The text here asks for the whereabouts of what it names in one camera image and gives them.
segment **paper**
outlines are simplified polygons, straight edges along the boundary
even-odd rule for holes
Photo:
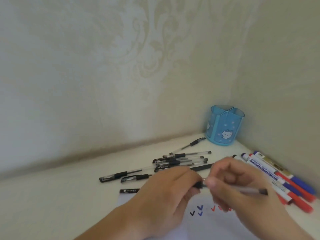
[[[118,206],[134,194],[121,194]],[[208,194],[194,196],[185,211],[182,224],[157,240],[259,240],[240,222],[233,210],[224,213]]]

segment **hand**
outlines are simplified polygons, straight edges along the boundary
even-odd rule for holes
[[[153,175],[138,193],[122,206],[138,229],[139,238],[159,237],[181,224],[188,201],[199,189],[192,186],[202,177],[189,167],[173,167]]]
[[[289,216],[264,173],[226,157],[214,163],[205,180],[213,200],[227,212],[232,208],[254,235],[264,240],[312,239]],[[244,195],[229,184],[267,189],[265,195]]]

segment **cat illustration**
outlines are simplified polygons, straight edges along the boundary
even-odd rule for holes
[[[229,139],[233,134],[232,130],[225,130],[224,132],[222,132],[222,138],[223,139]]]

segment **pen holder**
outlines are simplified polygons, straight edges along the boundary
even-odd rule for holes
[[[214,144],[228,146],[238,134],[244,112],[230,105],[214,105],[207,124],[206,138]]]

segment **white table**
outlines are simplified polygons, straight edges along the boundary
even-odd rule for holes
[[[100,183],[98,178],[112,173],[146,167],[155,158],[204,136],[174,140],[112,153],[0,182],[0,239],[73,239],[102,219],[116,205],[119,189],[140,188],[146,180]],[[209,163],[225,156],[250,152],[239,142],[218,146],[205,140],[183,152],[208,151]],[[209,169],[199,172],[203,177]],[[320,240],[320,201],[312,203],[314,212],[306,214],[287,206],[290,215]]]

